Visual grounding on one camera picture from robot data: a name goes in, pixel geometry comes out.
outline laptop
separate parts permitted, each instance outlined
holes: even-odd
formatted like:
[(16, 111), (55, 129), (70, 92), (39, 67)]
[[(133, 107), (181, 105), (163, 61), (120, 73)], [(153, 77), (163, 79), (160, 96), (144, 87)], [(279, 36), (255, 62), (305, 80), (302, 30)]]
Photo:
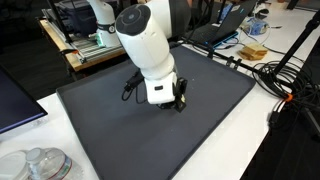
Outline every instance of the laptop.
[(0, 65), (0, 134), (47, 112)]
[(228, 41), (238, 35), (236, 31), (243, 20), (249, 15), (257, 3), (257, 0), (247, 0), (232, 5), (220, 26), (206, 24), (185, 34), (184, 40), (202, 49), (216, 48), (222, 42)]

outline bottle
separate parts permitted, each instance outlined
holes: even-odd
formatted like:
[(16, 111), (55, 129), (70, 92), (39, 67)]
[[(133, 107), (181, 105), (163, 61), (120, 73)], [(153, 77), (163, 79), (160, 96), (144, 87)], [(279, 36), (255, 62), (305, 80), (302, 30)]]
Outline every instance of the bottle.
[(27, 153), (31, 180), (81, 180), (81, 167), (62, 150), (57, 148), (34, 148)]

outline dark gray work surface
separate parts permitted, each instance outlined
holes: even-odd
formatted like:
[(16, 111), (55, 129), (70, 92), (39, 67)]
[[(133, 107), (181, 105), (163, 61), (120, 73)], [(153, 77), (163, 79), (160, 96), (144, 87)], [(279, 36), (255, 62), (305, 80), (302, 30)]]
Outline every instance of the dark gray work surface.
[(182, 113), (138, 105), (134, 93), (123, 102), (125, 82), (137, 69), (127, 62), (57, 90), (101, 179), (172, 178), (255, 84), (184, 47), (171, 53), (189, 81)]

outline black cable bundle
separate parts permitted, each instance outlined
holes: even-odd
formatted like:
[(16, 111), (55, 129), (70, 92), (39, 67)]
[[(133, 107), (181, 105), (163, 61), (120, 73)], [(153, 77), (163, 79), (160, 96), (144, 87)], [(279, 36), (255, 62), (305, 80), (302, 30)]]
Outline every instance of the black cable bundle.
[(300, 111), (302, 108), (319, 108), (319, 87), (312, 82), (310, 73), (290, 62), (278, 73), (274, 72), (280, 61), (257, 64), (260, 73), (253, 73), (257, 83), (268, 93), (283, 99), (288, 105)]

